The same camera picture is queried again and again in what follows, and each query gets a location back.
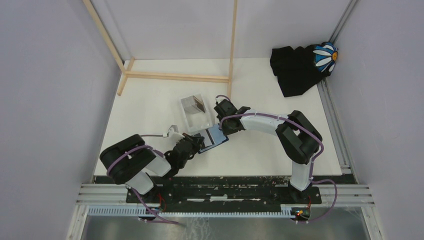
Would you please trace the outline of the silver credit card stack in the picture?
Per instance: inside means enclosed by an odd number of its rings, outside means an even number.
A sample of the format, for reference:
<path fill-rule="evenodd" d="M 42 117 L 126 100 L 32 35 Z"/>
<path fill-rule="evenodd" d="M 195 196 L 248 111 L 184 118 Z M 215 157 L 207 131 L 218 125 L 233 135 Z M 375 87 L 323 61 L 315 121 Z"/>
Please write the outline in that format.
<path fill-rule="evenodd" d="M 206 108 L 204 103 L 194 95 L 182 98 L 180 100 L 182 108 L 187 114 L 205 113 Z"/>

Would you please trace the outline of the silver white credit card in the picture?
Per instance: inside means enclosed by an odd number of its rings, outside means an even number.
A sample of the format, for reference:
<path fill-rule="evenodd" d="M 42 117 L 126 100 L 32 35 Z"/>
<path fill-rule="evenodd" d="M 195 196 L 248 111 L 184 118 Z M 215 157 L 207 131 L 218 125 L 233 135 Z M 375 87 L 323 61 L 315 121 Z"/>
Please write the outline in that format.
<path fill-rule="evenodd" d="M 203 137 L 203 144 L 200 147 L 201 149 L 206 149 L 206 148 L 210 148 L 212 146 L 215 146 L 215 140 L 213 139 L 211 133 L 209 132 L 208 129 L 203 129 L 201 131 L 199 131 L 198 133 L 194 134 L 195 137 Z"/>

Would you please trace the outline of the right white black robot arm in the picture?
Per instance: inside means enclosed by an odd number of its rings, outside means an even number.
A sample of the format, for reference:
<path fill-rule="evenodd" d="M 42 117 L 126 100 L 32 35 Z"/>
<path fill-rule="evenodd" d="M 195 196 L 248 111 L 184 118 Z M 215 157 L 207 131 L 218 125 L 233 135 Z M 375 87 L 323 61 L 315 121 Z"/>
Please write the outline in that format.
<path fill-rule="evenodd" d="M 288 183 L 289 199 L 302 204 L 309 198 L 314 161 L 323 151 L 323 138 L 307 117 L 298 110 L 288 115 L 258 112 L 250 107 L 236 108 L 228 99 L 216 101 L 215 112 L 224 135 L 258 131 L 276 136 L 292 160 Z"/>

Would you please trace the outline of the blue leather card holder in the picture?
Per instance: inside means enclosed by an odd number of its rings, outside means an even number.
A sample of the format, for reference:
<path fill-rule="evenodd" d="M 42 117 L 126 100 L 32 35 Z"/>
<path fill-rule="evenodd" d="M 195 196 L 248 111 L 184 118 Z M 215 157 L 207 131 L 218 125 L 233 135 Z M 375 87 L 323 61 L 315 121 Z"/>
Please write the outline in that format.
<path fill-rule="evenodd" d="M 220 130 L 218 124 L 214 124 L 212 127 L 209 127 L 206 130 L 208 130 L 211 133 L 216 145 L 212 147 L 204 148 L 204 149 L 200 148 L 200 150 L 198 151 L 199 154 L 202 154 L 208 150 L 211 150 L 229 141 L 229 138 L 226 135 L 224 135 L 224 133 Z"/>

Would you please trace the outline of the clear plastic card box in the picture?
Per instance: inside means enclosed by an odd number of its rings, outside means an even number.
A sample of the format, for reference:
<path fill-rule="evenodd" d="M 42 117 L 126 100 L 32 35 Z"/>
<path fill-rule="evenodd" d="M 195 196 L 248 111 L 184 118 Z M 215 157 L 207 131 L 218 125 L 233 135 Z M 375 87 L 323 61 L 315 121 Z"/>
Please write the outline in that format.
<path fill-rule="evenodd" d="M 196 114 L 188 114 L 188 113 L 184 112 L 183 106 L 181 104 L 181 99 L 189 97 L 189 96 L 196 96 L 198 99 L 200 99 L 205 106 L 206 112 L 205 113 L 200 112 L 200 113 L 196 113 Z M 185 126 L 186 126 L 189 133 L 191 133 L 191 134 L 197 133 L 201 130 L 208 129 L 208 128 L 213 126 L 209 106 L 207 104 L 206 99 L 204 98 L 204 96 L 200 92 L 183 96 L 183 97 L 179 98 L 178 103 L 179 103 L 181 111 L 182 111 Z"/>

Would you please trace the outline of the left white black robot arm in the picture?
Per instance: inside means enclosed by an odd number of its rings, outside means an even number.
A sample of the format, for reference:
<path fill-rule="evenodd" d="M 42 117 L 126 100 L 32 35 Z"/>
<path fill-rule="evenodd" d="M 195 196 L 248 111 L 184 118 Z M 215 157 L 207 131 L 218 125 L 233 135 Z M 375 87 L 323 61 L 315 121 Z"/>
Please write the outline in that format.
<path fill-rule="evenodd" d="M 107 147 L 99 155 L 106 168 L 106 175 L 117 185 L 135 189 L 138 197 L 147 204 L 156 200 L 158 191 L 145 170 L 162 178 L 171 178 L 205 146 L 205 138 L 201 135 L 168 132 L 161 137 L 171 138 L 176 144 L 171 150 L 162 153 L 146 144 L 144 138 L 150 136 L 134 134 Z"/>

